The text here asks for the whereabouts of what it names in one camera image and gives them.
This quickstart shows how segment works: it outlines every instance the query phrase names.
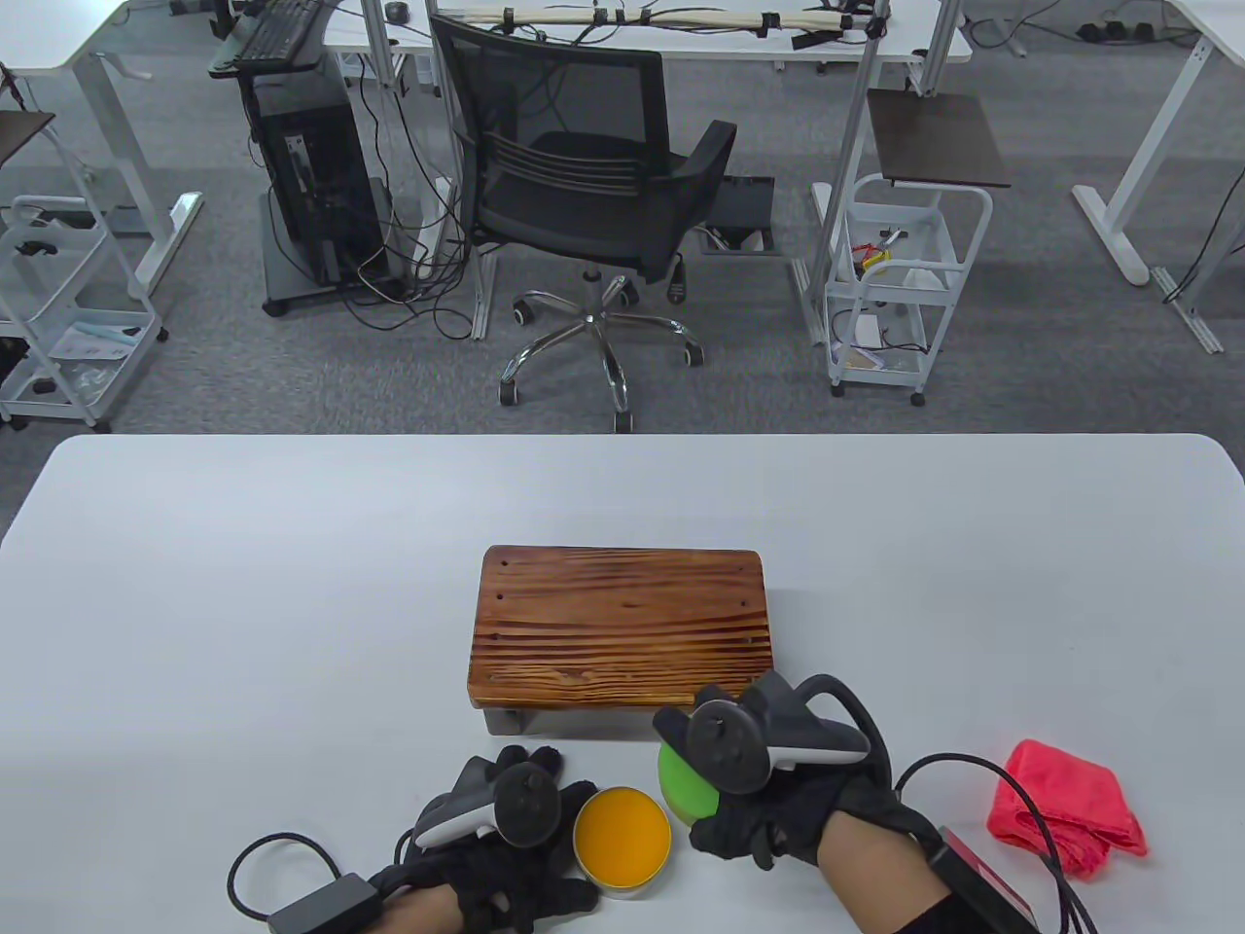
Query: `office chair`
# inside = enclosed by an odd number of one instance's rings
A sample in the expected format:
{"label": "office chair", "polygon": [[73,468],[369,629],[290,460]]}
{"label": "office chair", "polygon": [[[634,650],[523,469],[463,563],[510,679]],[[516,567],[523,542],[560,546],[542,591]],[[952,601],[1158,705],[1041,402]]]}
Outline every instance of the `office chair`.
{"label": "office chair", "polygon": [[[690,157],[671,153],[656,52],[513,39],[442,16],[432,17],[432,31],[457,97],[459,222],[471,243],[522,243],[590,264],[581,304],[545,291],[515,298],[519,324],[530,324],[537,306],[578,320],[514,355],[500,402],[518,403],[514,379],[532,357],[588,334],[614,395],[614,430],[629,433],[626,377],[609,326],[667,331],[684,341],[688,366],[703,364],[705,351],[679,321],[625,310],[640,299],[634,283],[619,275],[606,284],[598,265],[635,270],[646,283],[665,279],[679,244],[713,204],[736,127],[713,121]],[[682,283],[672,285],[681,300]]]}

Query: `white cart basket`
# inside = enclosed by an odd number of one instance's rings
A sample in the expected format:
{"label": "white cart basket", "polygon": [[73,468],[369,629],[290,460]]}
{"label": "white cart basket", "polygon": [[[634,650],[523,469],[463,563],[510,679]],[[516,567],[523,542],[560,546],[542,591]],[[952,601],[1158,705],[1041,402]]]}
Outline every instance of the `white cart basket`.
{"label": "white cart basket", "polygon": [[[929,192],[929,203],[911,207],[862,202],[862,189],[874,184]],[[981,202],[981,213],[962,259],[941,210],[942,194],[949,192],[964,192]],[[840,235],[840,225],[832,240],[834,274],[825,289],[825,356],[833,395],[844,395],[843,384],[848,381],[875,382],[908,386],[913,390],[913,405],[925,405],[925,382],[992,213],[994,199],[982,188],[891,183],[879,174],[865,176],[855,183],[844,209],[847,238]],[[873,263],[858,275],[853,248],[879,244],[896,230],[903,234],[889,248],[893,258]],[[926,311],[931,313],[933,340],[926,336]],[[860,341],[857,326],[862,314],[876,316],[876,331],[872,326],[862,329],[869,335],[876,333],[876,344]]]}

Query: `chair armrest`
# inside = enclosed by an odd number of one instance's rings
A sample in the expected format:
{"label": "chair armrest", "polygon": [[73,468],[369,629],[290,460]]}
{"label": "chair armrest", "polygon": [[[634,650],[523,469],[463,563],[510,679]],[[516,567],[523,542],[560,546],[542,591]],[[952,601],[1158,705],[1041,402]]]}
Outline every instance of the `chair armrest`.
{"label": "chair armrest", "polygon": [[675,181],[695,178],[708,172],[718,161],[725,164],[730,157],[731,147],[735,146],[735,134],[738,127],[727,123],[725,120],[715,120],[708,125],[708,130],[696,143],[696,149],[687,161],[671,173]]}

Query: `wooden block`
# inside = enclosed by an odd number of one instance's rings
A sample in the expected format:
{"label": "wooden block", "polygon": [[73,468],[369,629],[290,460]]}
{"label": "wooden block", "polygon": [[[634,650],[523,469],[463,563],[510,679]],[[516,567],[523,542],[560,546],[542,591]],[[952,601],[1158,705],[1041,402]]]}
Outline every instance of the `wooden block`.
{"label": "wooden block", "polygon": [[691,706],[773,667],[756,552],[498,545],[484,555],[477,707]]}

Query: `red cloth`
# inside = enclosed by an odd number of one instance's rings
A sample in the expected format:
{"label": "red cloth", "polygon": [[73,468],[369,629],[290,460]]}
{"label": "red cloth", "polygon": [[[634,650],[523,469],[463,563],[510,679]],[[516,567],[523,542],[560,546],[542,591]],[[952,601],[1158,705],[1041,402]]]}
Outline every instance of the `red cloth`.
{"label": "red cloth", "polygon": [[[1109,768],[1025,740],[1007,760],[1007,772],[1046,818],[1068,875],[1088,879],[1097,874],[1112,847],[1139,857],[1149,852],[1142,826]],[[986,827],[1003,843],[1042,856],[1050,852],[1028,808],[1007,782],[998,782]]]}

